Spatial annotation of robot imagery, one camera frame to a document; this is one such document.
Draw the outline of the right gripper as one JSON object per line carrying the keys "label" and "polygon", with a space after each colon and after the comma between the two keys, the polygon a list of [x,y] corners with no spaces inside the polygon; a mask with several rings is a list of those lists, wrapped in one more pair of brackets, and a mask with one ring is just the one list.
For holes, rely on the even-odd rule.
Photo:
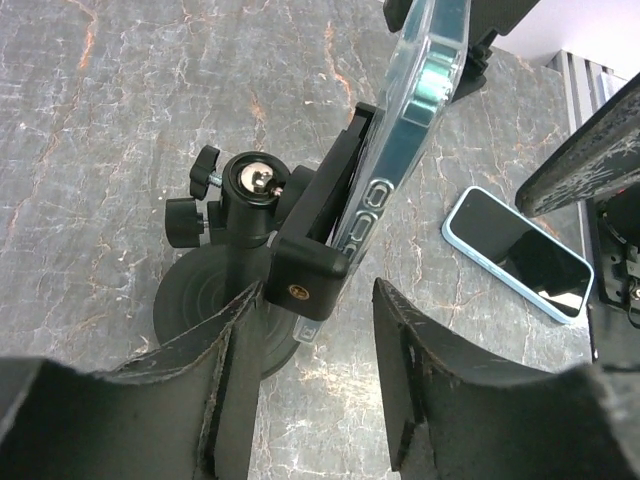
{"label": "right gripper", "polygon": [[600,195],[585,203],[595,271],[587,315],[593,358],[604,363],[639,363],[639,191],[624,189],[638,181],[639,78],[634,77],[515,197],[523,215],[538,217]]}

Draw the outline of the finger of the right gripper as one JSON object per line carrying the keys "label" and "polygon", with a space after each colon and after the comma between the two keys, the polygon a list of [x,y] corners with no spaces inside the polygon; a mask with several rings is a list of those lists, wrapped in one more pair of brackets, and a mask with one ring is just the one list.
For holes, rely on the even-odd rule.
{"label": "finger of the right gripper", "polygon": [[535,6],[533,0],[384,1],[390,32],[416,38],[432,31],[446,38],[506,36]]}

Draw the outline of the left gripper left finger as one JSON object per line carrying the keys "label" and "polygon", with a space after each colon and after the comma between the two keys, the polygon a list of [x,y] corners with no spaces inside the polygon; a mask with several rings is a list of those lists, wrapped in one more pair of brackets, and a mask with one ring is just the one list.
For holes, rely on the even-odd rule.
{"label": "left gripper left finger", "polygon": [[244,479],[265,324],[254,283],[219,313],[112,371],[1,361],[5,479]]}

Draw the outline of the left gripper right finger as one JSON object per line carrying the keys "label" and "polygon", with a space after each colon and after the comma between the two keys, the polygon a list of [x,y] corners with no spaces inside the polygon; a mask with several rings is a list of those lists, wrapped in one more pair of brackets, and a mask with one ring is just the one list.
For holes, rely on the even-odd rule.
{"label": "left gripper right finger", "polygon": [[639,369],[551,373],[505,359],[372,292],[390,465],[404,479],[635,479]]}

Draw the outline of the black phone clear case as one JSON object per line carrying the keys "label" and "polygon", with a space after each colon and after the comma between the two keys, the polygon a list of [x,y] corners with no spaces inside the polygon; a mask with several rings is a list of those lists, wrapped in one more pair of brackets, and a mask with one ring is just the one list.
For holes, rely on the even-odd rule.
{"label": "black phone clear case", "polygon": [[331,245],[355,273],[393,196],[424,155],[430,135],[452,101],[466,60],[468,38],[432,31],[400,32]]}

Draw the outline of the black round-base phone stand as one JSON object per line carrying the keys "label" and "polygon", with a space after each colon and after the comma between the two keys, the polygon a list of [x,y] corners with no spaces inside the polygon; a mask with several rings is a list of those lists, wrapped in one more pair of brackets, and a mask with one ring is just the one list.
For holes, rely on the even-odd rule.
{"label": "black round-base phone stand", "polygon": [[358,155],[376,109],[359,102],[320,166],[294,170],[259,151],[216,170],[206,145],[189,172],[189,195],[165,204],[169,244],[184,255],[169,268],[153,305],[165,344],[222,310],[255,281],[266,287],[262,376],[280,370],[300,343],[300,317],[324,322],[346,281],[347,258],[327,241],[341,218]]}

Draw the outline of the black folding phone stand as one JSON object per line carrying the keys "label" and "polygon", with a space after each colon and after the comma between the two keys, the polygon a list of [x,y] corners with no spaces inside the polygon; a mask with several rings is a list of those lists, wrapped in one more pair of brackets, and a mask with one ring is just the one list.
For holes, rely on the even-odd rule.
{"label": "black folding phone stand", "polygon": [[485,85],[485,71],[491,55],[492,51],[489,44],[478,43],[468,49],[462,76],[453,95],[452,102],[461,100]]}

